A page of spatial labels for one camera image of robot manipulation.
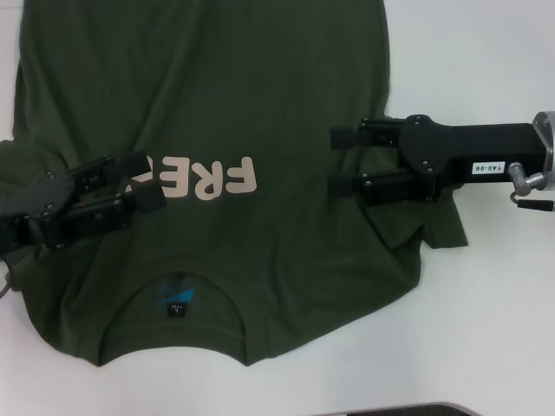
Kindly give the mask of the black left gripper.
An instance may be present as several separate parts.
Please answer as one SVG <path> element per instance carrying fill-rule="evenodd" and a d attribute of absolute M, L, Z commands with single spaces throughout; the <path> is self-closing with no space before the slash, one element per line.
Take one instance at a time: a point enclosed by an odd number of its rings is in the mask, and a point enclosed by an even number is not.
<path fill-rule="evenodd" d="M 135 213 L 167 206 L 161 185 L 148 182 L 131 192 L 70 204 L 77 193 L 90 193 L 122 179 L 148 173 L 145 152 L 115 159 L 102 156 L 66 172 L 48 171 L 1 198 L 1 255 L 43 244 L 61 249 L 89 237 L 128 228 Z"/>

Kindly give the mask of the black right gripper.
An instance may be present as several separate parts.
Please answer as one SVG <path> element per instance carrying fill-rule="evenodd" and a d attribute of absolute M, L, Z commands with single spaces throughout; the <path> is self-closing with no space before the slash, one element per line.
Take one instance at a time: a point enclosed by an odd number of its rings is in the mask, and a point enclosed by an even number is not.
<path fill-rule="evenodd" d="M 362 119 L 358 127 L 334 127 L 330 147 L 397 148 L 409 169 L 377 174 L 329 176 L 333 197 L 363 203 L 435 201 L 453 185 L 508 181 L 508 167 L 520 163 L 528 174 L 543 171 L 543 142 L 528 123 L 446 126 L 424 115 L 408 119 Z"/>

